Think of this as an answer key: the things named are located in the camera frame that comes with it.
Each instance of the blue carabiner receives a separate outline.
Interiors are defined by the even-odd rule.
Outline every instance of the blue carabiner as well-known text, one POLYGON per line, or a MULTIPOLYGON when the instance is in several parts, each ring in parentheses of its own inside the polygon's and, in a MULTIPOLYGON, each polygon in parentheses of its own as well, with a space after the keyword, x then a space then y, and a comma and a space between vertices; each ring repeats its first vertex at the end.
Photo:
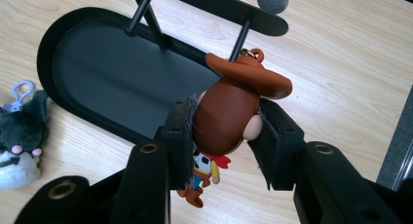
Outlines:
POLYGON ((3 109, 9 113, 11 112, 16 112, 16 111, 20 111, 22 106, 23 106, 23 100, 30 95, 31 93, 33 93, 34 91, 34 84, 33 82, 29 81, 29 80, 22 80, 18 83, 16 83, 13 86, 12 92, 13 95, 15 96, 15 102, 13 103, 6 103, 3 106, 3 109), (19 88, 24 86, 24 85, 28 85, 28 90, 23 93, 21 96, 19 96, 19 88))

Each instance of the toy ear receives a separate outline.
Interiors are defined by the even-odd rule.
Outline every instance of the toy ear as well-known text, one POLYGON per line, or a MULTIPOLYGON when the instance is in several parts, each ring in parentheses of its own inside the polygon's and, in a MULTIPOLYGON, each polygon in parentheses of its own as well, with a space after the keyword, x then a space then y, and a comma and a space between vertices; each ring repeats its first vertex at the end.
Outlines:
POLYGON ((49 119, 46 109, 48 98, 49 96, 45 91, 36 91, 33 98, 23 105, 22 111, 33 115, 42 122, 46 122, 49 119))

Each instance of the dark gray plush toy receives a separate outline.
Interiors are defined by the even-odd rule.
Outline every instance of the dark gray plush toy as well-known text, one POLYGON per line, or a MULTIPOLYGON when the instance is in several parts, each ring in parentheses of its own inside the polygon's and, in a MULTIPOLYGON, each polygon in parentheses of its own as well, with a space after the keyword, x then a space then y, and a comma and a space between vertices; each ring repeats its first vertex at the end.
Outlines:
POLYGON ((45 91, 36 91, 21 109, 0 107, 0 189, 22 187, 40 176, 37 163, 47 134, 45 91))

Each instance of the toy figure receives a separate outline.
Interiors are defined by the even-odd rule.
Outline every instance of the toy figure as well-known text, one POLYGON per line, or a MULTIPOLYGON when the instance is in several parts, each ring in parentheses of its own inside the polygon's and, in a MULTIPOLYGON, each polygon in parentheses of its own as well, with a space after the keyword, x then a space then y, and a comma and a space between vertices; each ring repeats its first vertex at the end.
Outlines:
POLYGON ((224 155, 236 150, 244 139, 253 140, 261 132, 260 95, 278 99, 292 91, 291 82, 265 69, 261 64, 263 59, 264 54, 259 49, 241 50, 235 62, 214 54, 206 55, 206 64, 222 78, 200 95, 194 116, 192 136, 197 145, 194 179, 191 186, 178 191, 179 196, 193 206, 203 206, 199 198, 203 193, 198 185, 201 181, 203 187, 207 187, 212 176, 212 182, 219 183, 219 175, 216 175, 219 172, 214 164, 223 161, 221 167, 227 168, 231 161, 224 155), (205 159, 202 169, 198 163, 200 157, 205 159))
POLYGON ((0 107, 0 189, 19 188, 40 176, 37 163, 47 136, 47 99, 45 91, 36 91, 25 104, 20 98, 0 107))

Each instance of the brown boot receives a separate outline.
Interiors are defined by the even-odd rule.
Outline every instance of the brown boot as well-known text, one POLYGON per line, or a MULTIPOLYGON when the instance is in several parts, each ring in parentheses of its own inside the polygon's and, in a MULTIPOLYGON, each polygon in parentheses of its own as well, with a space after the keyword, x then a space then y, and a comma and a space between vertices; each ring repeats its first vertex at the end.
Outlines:
POLYGON ((203 193, 203 189, 201 187, 195 189, 189 189, 188 192, 186 193, 186 201, 195 206, 195 207, 203 207, 204 203, 200 199, 200 195, 203 193))
POLYGON ((176 193, 179 195, 179 197, 184 198, 186 197, 186 194, 188 194, 188 190, 189 187, 187 186, 184 190, 176 190, 176 193))

